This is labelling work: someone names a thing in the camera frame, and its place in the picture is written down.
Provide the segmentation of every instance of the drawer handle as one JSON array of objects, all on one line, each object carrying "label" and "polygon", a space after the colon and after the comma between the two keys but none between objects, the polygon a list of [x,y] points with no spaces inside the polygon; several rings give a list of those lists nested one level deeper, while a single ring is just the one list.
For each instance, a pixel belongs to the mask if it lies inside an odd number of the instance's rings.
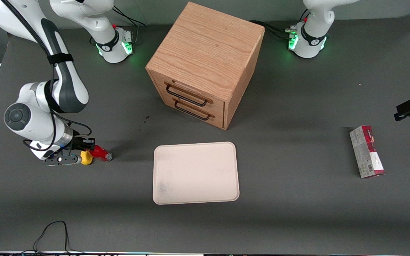
[{"label": "drawer handle", "polygon": [[210,114],[208,114],[206,118],[203,118],[203,117],[201,117],[201,116],[199,116],[199,115],[196,115],[196,114],[194,114],[194,113],[192,113],[192,112],[189,112],[189,111],[187,111],[187,110],[184,109],[184,108],[178,107],[178,101],[175,101],[175,108],[178,109],[178,110],[180,110],[181,112],[184,112],[184,113],[186,113],[186,114],[192,115],[193,117],[198,118],[198,119],[200,119],[200,120],[202,120],[202,121],[209,120],[209,119],[210,119],[210,116],[211,116]]},{"label": "drawer handle", "polygon": [[166,91],[167,91],[169,94],[172,94],[173,96],[176,96],[176,97],[178,97],[178,98],[180,98],[180,99],[182,99],[182,100],[185,100],[185,101],[187,101],[187,102],[189,102],[189,103],[192,103],[192,104],[194,104],[194,105],[197,105],[197,106],[199,106],[199,107],[205,106],[205,104],[208,102],[208,100],[205,99],[205,101],[204,101],[202,104],[200,104],[200,103],[195,102],[195,101],[193,101],[193,100],[190,100],[190,99],[188,99],[188,98],[186,98],[186,97],[183,97],[183,96],[181,96],[180,94],[176,94],[175,92],[170,91],[170,90],[169,90],[170,87],[171,87],[170,84],[167,84]]}]

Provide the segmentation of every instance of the gray table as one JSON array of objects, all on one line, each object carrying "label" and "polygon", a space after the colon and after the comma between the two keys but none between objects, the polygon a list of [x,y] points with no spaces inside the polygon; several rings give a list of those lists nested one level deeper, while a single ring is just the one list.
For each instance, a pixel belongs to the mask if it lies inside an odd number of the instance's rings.
[{"label": "gray table", "polygon": [[[0,250],[29,249],[46,224],[65,220],[84,251],[410,255],[410,118],[393,118],[410,99],[410,16],[337,21],[311,60],[267,33],[228,131],[162,103],[144,67],[168,30],[141,28],[135,54],[115,65],[86,31],[62,31],[90,92],[67,117],[115,155],[91,166],[44,167],[5,127],[20,87],[51,71],[36,44],[10,38],[0,69]],[[348,127],[363,124],[373,125],[383,177],[358,176]],[[236,145],[240,198],[154,204],[153,150],[216,141]],[[62,246],[60,225],[40,243]]]}]

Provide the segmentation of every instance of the black cable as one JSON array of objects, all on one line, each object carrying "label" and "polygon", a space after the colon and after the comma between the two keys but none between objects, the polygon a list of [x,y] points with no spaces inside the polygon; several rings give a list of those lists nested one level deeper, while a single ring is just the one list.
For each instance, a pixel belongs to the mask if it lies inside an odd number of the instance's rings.
[{"label": "black cable", "polygon": [[301,18],[303,18],[303,15],[308,11],[308,9],[306,9],[300,16],[300,19],[298,21],[301,21]]},{"label": "black cable", "polygon": [[44,231],[42,231],[41,236],[39,236],[39,238],[38,238],[38,239],[34,242],[34,244],[33,244],[33,249],[32,249],[32,250],[35,251],[36,254],[39,254],[39,253],[40,253],[39,250],[37,249],[37,245],[39,244],[39,241],[42,239],[42,237],[44,237],[45,232],[47,231],[48,227],[50,227],[50,225],[55,224],[55,223],[58,223],[58,222],[61,222],[61,223],[64,225],[64,234],[65,234],[65,238],[64,238],[64,251],[67,252],[67,253],[69,253],[70,255],[78,255],[78,254],[72,253],[72,252],[70,252],[70,251],[67,250],[67,248],[69,248],[71,251],[77,251],[77,250],[73,249],[73,248],[70,246],[69,233],[67,232],[67,225],[66,225],[65,222],[62,221],[62,220],[57,220],[57,221],[55,221],[55,222],[51,222],[50,224],[48,224],[48,225],[44,228]]},{"label": "black cable", "polygon": [[20,254],[24,254],[27,251],[33,251],[33,250],[25,250],[25,251],[22,251]]},{"label": "black cable", "polygon": [[276,31],[282,31],[282,32],[284,32],[284,29],[277,28],[277,27],[272,26],[272,25],[270,25],[270,24],[268,24],[268,23],[266,23],[266,22],[263,22],[263,21],[254,21],[254,20],[252,20],[252,21],[249,21],[249,22],[252,22],[252,23],[255,23],[255,24],[264,26],[264,27],[268,27],[268,28],[271,28],[271,29],[276,30]]},{"label": "black cable", "polygon": [[[50,86],[53,86],[53,83],[55,82],[55,66],[52,64],[52,79],[50,80]],[[50,146],[48,146],[47,148],[45,148],[45,149],[37,149],[37,148],[33,148],[33,147],[31,147],[27,142],[29,142],[29,143],[31,143],[32,142],[32,140],[29,140],[29,139],[24,139],[23,140],[23,144],[26,146],[26,147],[28,147],[28,148],[30,148],[30,149],[32,149],[32,150],[35,150],[35,151],[47,151],[48,149],[50,149],[50,147],[52,147],[53,146],[53,144],[55,143],[55,138],[56,138],[56,136],[57,136],[57,124],[56,124],[56,122],[55,122],[55,117],[53,116],[53,109],[49,106],[48,107],[49,109],[50,109],[50,116],[52,117],[52,123],[53,123],[53,138],[52,138],[52,142],[50,142]]]},{"label": "black cable", "polygon": [[289,38],[282,37],[282,36],[280,36],[280,35],[278,35],[278,34],[275,33],[275,31],[276,31],[276,32],[284,32],[284,30],[282,30],[282,29],[279,29],[279,28],[277,28],[277,27],[275,27],[275,26],[272,26],[272,25],[270,25],[270,24],[267,24],[267,23],[265,23],[265,22],[263,22],[263,21],[250,21],[250,22],[255,23],[255,24],[258,24],[258,25],[261,25],[261,26],[264,26],[264,27],[268,30],[268,32],[272,33],[274,36],[276,36],[276,37],[278,37],[278,38],[280,38],[280,39],[289,40]]},{"label": "black cable", "polygon": [[119,15],[121,15],[121,16],[123,16],[123,17],[125,17],[125,18],[127,18],[132,24],[134,24],[134,26],[137,26],[137,24],[135,24],[133,21],[132,21],[132,19],[131,18],[129,18],[129,17],[127,17],[126,15],[124,15],[123,13],[120,13],[120,12],[118,12],[117,10],[115,10],[115,9],[112,9],[115,13],[118,13]]},{"label": "black cable", "polygon": [[41,49],[44,51],[44,53],[49,56],[50,53],[47,50],[47,47],[45,46],[44,42],[42,39],[39,37],[39,35],[34,31],[34,29],[31,27],[31,25],[28,23],[28,21],[25,20],[23,15],[21,15],[18,10],[7,0],[1,0],[4,5],[17,17],[17,19],[23,24],[23,26],[27,29],[27,31],[31,34],[31,36],[36,40],[37,44],[41,47]]},{"label": "black cable", "polygon": [[126,15],[125,15],[118,7],[116,7],[115,5],[114,5],[114,8],[115,8],[115,9],[112,9],[112,10],[114,10],[114,12],[116,12],[116,13],[118,13],[119,15],[121,15],[121,16],[127,18],[128,20],[130,20],[130,21],[132,22],[132,24],[134,24],[134,26],[137,26],[137,25],[134,23],[134,21],[137,22],[137,23],[142,24],[143,26],[146,26],[145,23],[140,22],[140,21],[137,21],[137,20],[135,20],[135,19],[132,19],[131,17],[126,16]]},{"label": "black cable", "polygon": [[70,123],[75,123],[76,125],[80,125],[80,126],[85,127],[86,129],[88,129],[89,133],[87,133],[87,134],[80,134],[80,135],[77,135],[76,137],[90,136],[91,133],[93,132],[93,131],[91,130],[91,128],[90,128],[88,125],[86,125],[86,124],[69,120],[69,119],[67,119],[67,118],[64,118],[64,117],[58,115],[58,113],[56,113],[56,112],[53,112],[53,114],[54,114],[56,117],[62,119],[63,121],[70,122]]},{"label": "black cable", "polygon": [[90,36],[89,42],[90,42],[90,45],[95,45],[95,44],[96,44],[96,41],[94,41],[94,43],[92,43],[91,40],[93,40],[93,37],[92,37],[92,36]]}]

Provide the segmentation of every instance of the wooden box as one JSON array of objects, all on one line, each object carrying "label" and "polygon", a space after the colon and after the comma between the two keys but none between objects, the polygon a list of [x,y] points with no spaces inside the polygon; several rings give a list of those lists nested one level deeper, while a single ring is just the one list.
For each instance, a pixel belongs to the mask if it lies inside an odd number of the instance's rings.
[{"label": "wooden box", "polygon": [[262,26],[189,2],[146,70],[166,105],[226,130],[263,35]]}]

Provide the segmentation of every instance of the green led light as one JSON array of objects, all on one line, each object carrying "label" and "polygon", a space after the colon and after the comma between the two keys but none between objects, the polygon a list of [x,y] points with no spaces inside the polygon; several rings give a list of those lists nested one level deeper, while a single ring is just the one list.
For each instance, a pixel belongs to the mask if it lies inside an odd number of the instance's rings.
[{"label": "green led light", "polygon": [[325,41],[326,41],[326,40],[327,40],[327,36],[325,36],[324,42],[322,43],[322,46],[320,47],[321,50],[324,48],[324,46],[325,46]]},{"label": "green led light", "polygon": [[291,50],[295,49],[296,43],[298,42],[298,35],[295,35],[292,39],[291,42],[289,43],[289,48]]},{"label": "green led light", "polygon": [[129,55],[132,53],[132,44],[131,43],[125,43],[125,42],[121,42],[122,47],[124,48],[124,50],[126,51],[126,53]]},{"label": "green led light", "polygon": [[102,56],[102,52],[101,52],[101,49],[99,49],[98,44],[96,44],[96,48],[97,48],[97,49],[98,49],[98,51],[99,51],[99,55],[101,55],[101,56]]}]

